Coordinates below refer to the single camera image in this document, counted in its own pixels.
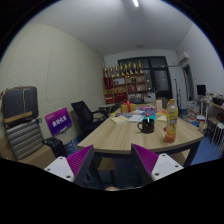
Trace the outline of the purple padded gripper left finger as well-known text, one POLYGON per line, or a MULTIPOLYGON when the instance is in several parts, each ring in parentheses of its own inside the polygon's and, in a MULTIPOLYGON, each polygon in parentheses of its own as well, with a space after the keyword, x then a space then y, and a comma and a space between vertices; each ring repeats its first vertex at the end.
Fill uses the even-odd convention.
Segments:
POLYGON ((79 186, 84 186, 87 171, 94 157, 94 147, 89 145, 68 157, 59 156, 45 171, 79 186))

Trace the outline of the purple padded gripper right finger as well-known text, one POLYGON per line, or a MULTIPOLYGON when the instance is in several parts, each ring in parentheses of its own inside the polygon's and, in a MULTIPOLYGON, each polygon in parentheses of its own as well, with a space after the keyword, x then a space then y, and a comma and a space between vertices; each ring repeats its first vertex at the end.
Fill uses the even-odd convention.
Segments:
POLYGON ((183 169, 168 154, 156 154, 136 144, 131 145, 131 156, 143 186, 183 169))

